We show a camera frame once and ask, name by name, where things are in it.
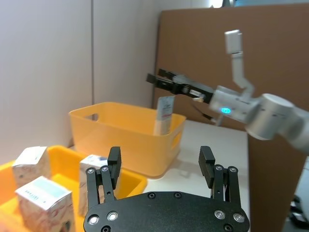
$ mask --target small carton box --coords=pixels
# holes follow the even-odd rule
[[[17,188],[31,182],[39,176],[51,177],[47,147],[26,148],[12,165]]]
[[[71,191],[40,176],[15,192],[24,225],[31,231],[75,231]]]
[[[78,213],[81,216],[85,216],[88,212],[88,190],[87,190],[87,174],[86,170],[88,168],[95,168],[100,169],[100,167],[107,165],[107,159],[105,157],[97,156],[97,155],[90,155],[87,156],[80,162],[80,174],[79,174],[79,206],[78,206]],[[118,177],[117,187],[114,191],[115,196],[117,197],[119,193],[119,186],[120,186],[120,179]],[[100,186],[98,189],[100,195],[100,203],[104,202],[104,191],[103,187]]]

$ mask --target yellow tray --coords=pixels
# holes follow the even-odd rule
[[[84,218],[77,215],[79,201],[79,162],[85,158],[82,153],[62,146],[48,148],[52,170],[52,180],[73,193],[76,231],[83,232]],[[0,166],[0,232],[29,232],[23,227],[19,213],[16,186],[11,166],[13,161]],[[121,183],[118,198],[140,194],[147,185],[147,179],[139,174],[121,170]]]

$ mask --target cardboard partition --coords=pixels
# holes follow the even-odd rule
[[[234,29],[243,33],[245,75],[255,85],[254,96],[276,94],[309,110],[309,4],[165,11],[157,69],[185,74],[212,88],[241,91],[232,81],[225,52],[224,32]],[[154,107],[158,97],[170,95],[161,89],[154,92]],[[174,112],[209,123],[191,104],[191,98],[179,95]],[[206,104],[193,104],[216,115]],[[228,118],[223,126],[244,130]],[[249,137],[252,232],[281,231],[305,159],[279,136],[271,141]]]

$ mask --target white table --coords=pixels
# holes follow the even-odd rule
[[[211,148],[216,164],[238,168],[241,207],[249,217],[248,140],[243,131],[187,120],[178,157],[162,178],[148,179],[144,192],[181,191],[210,197],[211,190],[198,164],[199,150],[204,145]]]

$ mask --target orange storage basket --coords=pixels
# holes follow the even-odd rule
[[[71,111],[70,119],[76,150],[106,157],[120,146],[123,167],[159,176],[179,153],[186,117],[172,114],[167,135],[153,135],[156,110],[115,102]]]
[[[79,202],[79,162],[85,158],[78,153],[62,146],[48,148],[52,180],[72,191],[76,232],[84,231],[84,217],[77,214]],[[19,213],[18,200],[15,195],[13,162],[0,166],[0,232],[30,232],[23,226]],[[125,169],[121,170],[121,182],[118,198],[141,194],[147,179]]]

